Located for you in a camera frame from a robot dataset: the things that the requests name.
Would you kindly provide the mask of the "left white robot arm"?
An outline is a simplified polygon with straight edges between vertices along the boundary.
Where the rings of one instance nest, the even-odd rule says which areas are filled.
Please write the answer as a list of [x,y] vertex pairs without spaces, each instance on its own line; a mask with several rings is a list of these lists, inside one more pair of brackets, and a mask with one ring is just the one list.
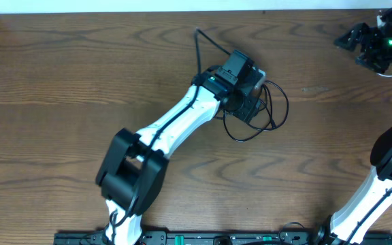
[[174,151],[219,110],[249,123],[265,78],[252,59],[234,50],[224,65],[199,70],[185,96],[158,120],[135,133],[121,129],[112,138],[95,178],[109,212],[107,244],[139,240],[142,214],[157,198]]

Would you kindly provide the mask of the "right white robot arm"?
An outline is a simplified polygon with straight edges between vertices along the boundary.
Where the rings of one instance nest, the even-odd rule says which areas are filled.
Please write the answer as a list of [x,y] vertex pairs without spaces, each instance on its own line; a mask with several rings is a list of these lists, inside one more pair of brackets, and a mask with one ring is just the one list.
[[[356,62],[377,73],[392,63],[392,31],[385,26],[356,24],[334,44],[354,51],[361,46]],[[392,204],[392,127],[375,142],[367,178],[340,210],[332,214],[314,238],[315,244],[360,244],[372,224]]]

